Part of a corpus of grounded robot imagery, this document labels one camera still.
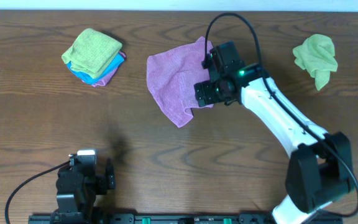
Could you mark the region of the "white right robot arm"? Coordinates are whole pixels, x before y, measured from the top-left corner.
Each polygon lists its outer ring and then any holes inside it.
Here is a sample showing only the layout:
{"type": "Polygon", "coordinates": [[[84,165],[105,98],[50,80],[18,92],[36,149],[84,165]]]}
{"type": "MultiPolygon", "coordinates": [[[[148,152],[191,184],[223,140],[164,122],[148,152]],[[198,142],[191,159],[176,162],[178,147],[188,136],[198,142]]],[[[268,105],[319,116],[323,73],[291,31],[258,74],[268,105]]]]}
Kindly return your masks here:
{"type": "Polygon", "coordinates": [[[209,72],[209,80],[194,85],[198,104],[238,102],[262,120],[290,158],[287,196],[273,209],[273,222],[325,222],[331,215],[323,208],[355,189],[348,138],[310,121],[256,63],[209,72]]]}

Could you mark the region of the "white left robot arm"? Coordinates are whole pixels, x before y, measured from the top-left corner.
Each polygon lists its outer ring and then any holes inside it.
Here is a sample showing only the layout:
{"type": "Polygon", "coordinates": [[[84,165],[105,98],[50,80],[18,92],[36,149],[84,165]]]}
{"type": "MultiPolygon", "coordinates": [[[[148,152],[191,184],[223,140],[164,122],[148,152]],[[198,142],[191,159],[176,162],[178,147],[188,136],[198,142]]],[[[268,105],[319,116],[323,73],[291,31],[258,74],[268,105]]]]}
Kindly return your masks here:
{"type": "Polygon", "coordinates": [[[106,195],[116,188],[114,166],[108,159],[105,173],[96,173],[96,157],[74,154],[69,164],[58,171],[57,203],[61,214],[91,216],[98,195],[106,195]]]}

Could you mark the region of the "purple microfiber cloth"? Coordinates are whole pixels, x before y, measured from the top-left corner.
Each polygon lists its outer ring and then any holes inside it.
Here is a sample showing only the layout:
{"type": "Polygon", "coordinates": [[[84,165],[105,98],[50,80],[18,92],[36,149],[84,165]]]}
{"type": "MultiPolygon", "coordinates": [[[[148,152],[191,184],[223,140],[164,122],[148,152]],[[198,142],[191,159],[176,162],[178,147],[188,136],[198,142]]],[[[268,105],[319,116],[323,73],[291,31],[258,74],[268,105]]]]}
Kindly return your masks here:
{"type": "Polygon", "coordinates": [[[213,48],[200,37],[192,44],[151,55],[147,59],[147,88],[163,114],[178,128],[193,119],[193,108],[199,108],[194,84],[209,80],[201,62],[204,50],[213,48]]]}

